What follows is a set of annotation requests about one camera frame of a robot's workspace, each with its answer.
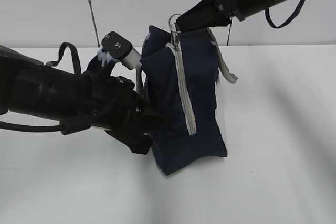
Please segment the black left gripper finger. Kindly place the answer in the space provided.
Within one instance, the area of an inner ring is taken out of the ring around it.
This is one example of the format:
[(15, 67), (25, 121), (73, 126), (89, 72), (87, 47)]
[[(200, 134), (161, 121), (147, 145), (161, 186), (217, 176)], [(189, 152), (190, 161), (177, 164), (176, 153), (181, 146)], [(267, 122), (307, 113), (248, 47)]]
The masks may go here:
[(141, 109), (139, 122), (141, 129), (147, 132), (166, 130), (171, 123), (166, 115), (150, 106), (145, 106)]

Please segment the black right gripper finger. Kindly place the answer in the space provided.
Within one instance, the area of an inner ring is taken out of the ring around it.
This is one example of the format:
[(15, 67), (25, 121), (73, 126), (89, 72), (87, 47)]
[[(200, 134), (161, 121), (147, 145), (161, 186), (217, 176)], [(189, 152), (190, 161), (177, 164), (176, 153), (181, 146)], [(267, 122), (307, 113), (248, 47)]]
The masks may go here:
[(210, 27), (226, 27), (228, 24), (219, 15), (215, 0), (201, 0), (176, 21), (179, 31), (188, 32)]

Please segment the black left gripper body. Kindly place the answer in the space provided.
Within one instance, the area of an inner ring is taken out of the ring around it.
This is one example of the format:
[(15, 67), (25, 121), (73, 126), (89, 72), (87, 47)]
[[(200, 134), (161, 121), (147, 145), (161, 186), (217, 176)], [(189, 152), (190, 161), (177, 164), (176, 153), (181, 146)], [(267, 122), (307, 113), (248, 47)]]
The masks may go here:
[(112, 76), (115, 65), (95, 56), (79, 74), (78, 130), (100, 126), (131, 152), (147, 154), (152, 145), (147, 135), (151, 107), (135, 92), (131, 80)]

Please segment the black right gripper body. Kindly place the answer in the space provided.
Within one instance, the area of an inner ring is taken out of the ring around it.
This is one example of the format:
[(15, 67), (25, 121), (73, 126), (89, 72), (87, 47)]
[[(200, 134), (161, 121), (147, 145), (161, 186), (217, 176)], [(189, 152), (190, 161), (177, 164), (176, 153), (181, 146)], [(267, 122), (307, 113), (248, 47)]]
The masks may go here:
[(240, 22), (245, 20), (240, 11), (237, 0), (215, 0), (215, 6), (219, 15), (229, 24), (230, 19), (236, 17)]

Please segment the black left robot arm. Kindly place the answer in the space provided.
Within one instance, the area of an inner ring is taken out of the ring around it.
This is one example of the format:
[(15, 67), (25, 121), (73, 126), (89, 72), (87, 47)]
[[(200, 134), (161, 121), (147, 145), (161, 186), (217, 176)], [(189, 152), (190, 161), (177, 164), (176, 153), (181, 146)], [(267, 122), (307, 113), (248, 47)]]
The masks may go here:
[(150, 133), (164, 129), (167, 117), (136, 93), (130, 79), (111, 74), (115, 62), (94, 57), (82, 71), (74, 45), (63, 43), (59, 59), (66, 49), (73, 73), (59, 70), (58, 61), (43, 63), (1, 47), (1, 114), (16, 112), (58, 122), (53, 126), (2, 122), (1, 128), (69, 135), (97, 127), (133, 153), (147, 154), (153, 143)]

